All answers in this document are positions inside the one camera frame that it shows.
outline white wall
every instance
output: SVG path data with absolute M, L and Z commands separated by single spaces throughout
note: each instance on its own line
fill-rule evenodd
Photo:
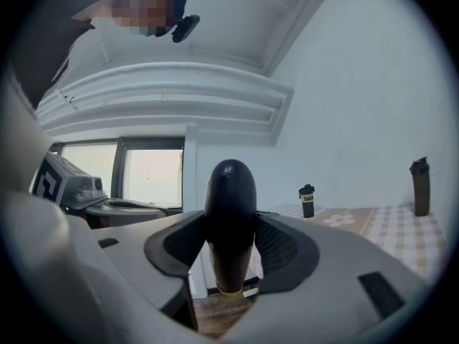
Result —
M 427 156 L 432 210 L 451 239 L 457 82 L 411 1 L 326 0 L 273 79 L 295 87 L 273 169 L 282 176 L 263 185 L 279 202 L 305 183 L 322 206 L 411 201 L 408 168 Z

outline brown bottle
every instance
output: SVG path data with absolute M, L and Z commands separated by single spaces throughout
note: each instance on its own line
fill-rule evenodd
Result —
M 413 162 L 410 167 L 415 187 L 415 216 L 426 216 L 430 209 L 430 174 L 427 157 Z

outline yellow ring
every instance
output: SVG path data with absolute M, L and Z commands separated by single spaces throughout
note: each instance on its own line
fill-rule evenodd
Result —
M 239 292 L 234 292 L 234 293 L 223 292 L 220 288 L 218 288 L 218 290 L 220 291 L 220 293 L 222 293 L 223 295 L 225 295 L 227 297 L 234 297 L 235 295 L 240 295 L 242 293 L 242 290 L 240 290 Z

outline black cap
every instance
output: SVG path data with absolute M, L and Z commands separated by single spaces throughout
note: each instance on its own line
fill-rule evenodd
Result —
M 313 193 L 314 191 L 316 191 L 316 189 L 314 188 L 314 186 L 310 185 L 309 183 L 304 186 L 303 188 L 300 188 L 300 190 L 298 191 L 298 193 L 300 194 L 300 199 L 301 199 L 301 195 L 309 195 L 311 193 Z
M 429 169 L 430 167 L 429 167 L 429 164 L 427 163 L 427 157 L 414 161 L 410 167 L 410 171 L 412 175 L 420 175 L 423 173 L 427 173 Z

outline ceiling molding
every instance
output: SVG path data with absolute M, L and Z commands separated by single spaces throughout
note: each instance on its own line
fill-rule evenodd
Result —
M 196 62 L 209 65 L 234 67 L 235 69 L 245 70 L 259 75 L 263 74 L 262 62 L 257 62 L 231 54 L 194 51 L 192 49 L 150 51 L 125 55 L 122 57 L 113 57 L 112 55 L 107 54 L 105 58 L 108 58 L 110 61 L 102 62 L 83 70 L 76 67 L 74 72 L 65 78 L 65 84 L 69 85 L 84 77 L 89 77 L 98 72 L 115 69 L 116 67 L 122 67 L 126 65 L 139 65 L 151 62 Z M 48 91 L 45 97 L 48 96 L 48 94 L 50 94 L 54 89 L 55 88 L 53 87 L 50 91 Z
M 161 80 L 168 72 L 174 73 L 175 81 Z M 180 97 L 161 100 L 165 94 Z M 293 88 L 251 72 L 157 62 L 117 67 L 74 82 L 43 100 L 36 115 L 49 135 L 121 123 L 197 123 L 200 130 L 264 133 L 275 141 L 292 96 Z

